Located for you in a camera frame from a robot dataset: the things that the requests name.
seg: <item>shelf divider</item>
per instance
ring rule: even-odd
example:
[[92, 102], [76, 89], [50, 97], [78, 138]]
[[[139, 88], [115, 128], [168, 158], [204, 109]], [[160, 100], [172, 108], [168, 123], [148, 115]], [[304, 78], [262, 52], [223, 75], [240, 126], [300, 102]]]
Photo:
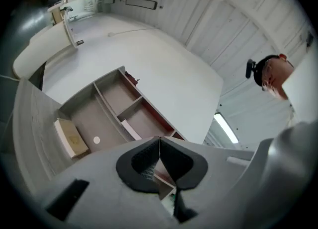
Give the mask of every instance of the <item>shelf divider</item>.
[[181, 134], [179, 134], [177, 131], [173, 134], [172, 137], [175, 137], [175, 138], [180, 139], [180, 140], [185, 140], [185, 139], [183, 138], [183, 136], [181, 136]]
[[177, 130], [174, 130], [170, 135], [169, 137], [173, 137], [173, 135], [177, 132]]
[[142, 96], [138, 97], [126, 109], [124, 109], [122, 112], [120, 112], [117, 115], [117, 118], [119, 119], [119, 121], [122, 122], [127, 117], [129, 117], [131, 115], [131, 113], [133, 112], [133, 110], [135, 110], [135, 108], [142, 103], [143, 99], [144, 98]]
[[118, 123], [120, 124], [120, 121], [117, 118], [117, 115], [115, 114], [114, 110], [111, 108], [111, 106], [109, 105], [109, 103], [106, 101], [106, 99], [104, 98], [103, 94], [100, 92], [99, 88], [97, 87], [96, 83], [93, 83], [99, 97], [101, 98], [101, 100], [103, 101], [103, 103], [105, 104], [105, 106], [107, 107], [107, 109], [110, 111], [110, 113], [112, 114], [112, 116], [117, 119]]

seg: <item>black object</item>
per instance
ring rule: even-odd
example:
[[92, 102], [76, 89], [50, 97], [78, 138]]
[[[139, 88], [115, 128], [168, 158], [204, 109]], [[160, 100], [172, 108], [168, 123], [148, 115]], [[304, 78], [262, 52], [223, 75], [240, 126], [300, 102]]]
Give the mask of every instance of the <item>black object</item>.
[[81, 45], [81, 44], [83, 44], [83, 43], [84, 43], [83, 40], [79, 40], [79, 41], [76, 42], [76, 45]]
[[314, 36], [312, 35], [312, 33], [310, 31], [308, 31], [308, 35], [307, 35], [307, 39], [306, 39], [306, 47], [310, 47], [310, 45], [312, 45], [314, 40]]
[[46, 211], [57, 219], [64, 221], [88, 185], [88, 181], [74, 180]]
[[159, 194], [159, 189], [154, 181], [140, 175], [149, 166], [159, 160], [159, 137], [124, 153], [117, 160], [116, 171], [121, 180], [131, 189]]
[[201, 155], [160, 138], [160, 158], [180, 190], [195, 188], [208, 171], [208, 163]]
[[186, 208], [182, 196], [180, 195], [180, 190], [177, 190], [175, 195], [173, 215], [180, 223], [183, 223], [198, 215], [193, 209]]
[[73, 11], [73, 8], [71, 8], [70, 6], [66, 6], [62, 10], [64, 10], [64, 11], [66, 11], [66, 10]]
[[138, 82], [140, 81], [140, 79], [135, 79], [130, 73], [128, 73], [127, 71], [125, 71], [125, 76], [129, 79], [129, 81], [136, 86], [138, 84]]
[[153, 6], [152, 8], [150, 8], [150, 7], [145, 7], [145, 6], [135, 5], [135, 4], [128, 4], [128, 3], [127, 3], [127, 0], [126, 0], [126, 5], [133, 5], [133, 6], [139, 6], [139, 7], [142, 7], [142, 8], [146, 8], [146, 9], [156, 10], [157, 4], [158, 4], [157, 1], [154, 1], [154, 0], [144, 0], [144, 1], [154, 2], [154, 6]]
[[245, 74], [245, 77], [246, 77], [247, 79], [250, 78], [250, 76], [251, 76], [251, 74], [252, 74], [252, 71], [255, 69], [255, 64], [256, 64], [256, 62], [253, 61], [253, 60], [251, 60], [251, 59], [249, 59], [249, 60], [247, 61], [247, 64], [246, 64], [246, 74]]

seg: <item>black rectangle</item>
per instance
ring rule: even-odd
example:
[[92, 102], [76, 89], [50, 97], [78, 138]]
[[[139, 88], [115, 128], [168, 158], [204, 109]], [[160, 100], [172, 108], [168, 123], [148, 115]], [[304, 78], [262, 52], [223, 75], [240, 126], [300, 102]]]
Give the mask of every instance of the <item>black rectangle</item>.
[[[153, 0], [137, 0], [137, 1], [140, 1], [141, 4], [132, 4], [132, 3], [127, 3], [127, 1], [130, 1], [130, 0], [126, 0], [126, 5], [133, 5], [133, 6], [139, 6], [139, 7], [143, 7], [143, 8], [147, 8], [147, 9], [151, 9], [151, 10], [156, 10], [157, 8], [157, 4], [158, 2], [157, 1], [153, 1]], [[154, 5], [152, 7], [146, 7], [146, 6], [142, 6], [142, 2], [143, 1], [148, 1], [148, 2], [153, 2]]]
[[89, 185], [85, 180], [74, 180], [54, 202], [46, 209], [48, 213], [57, 219], [64, 221], [73, 206]]
[[114, 4], [115, 3], [115, 0], [113, 0], [113, 2], [110, 2], [110, 3], [105, 3], [105, 0], [103, 1], [103, 4]]

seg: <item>corrugated metal wall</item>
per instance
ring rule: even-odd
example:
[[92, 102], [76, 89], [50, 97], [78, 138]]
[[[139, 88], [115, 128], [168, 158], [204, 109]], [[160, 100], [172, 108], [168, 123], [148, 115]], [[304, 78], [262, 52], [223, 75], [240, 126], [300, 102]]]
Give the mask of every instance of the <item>corrugated metal wall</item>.
[[[255, 150], [261, 140], [276, 136], [287, 124], [289, 103], [246, 79], [245, 67], [250, 58], [258, 62], [281, 52], [294, 65], [300, 62], [306, 48], [301, 34], [309, 21], [297, 1], [155, 1], [157, 9], [150, 10], [115, 0], [110, 11], [161, 29], [217, 71], [224, 80], [218, 110], [237, 135], [237, 148]], [[220, 131], [213, 122], [205, 143], [232, 147]]]

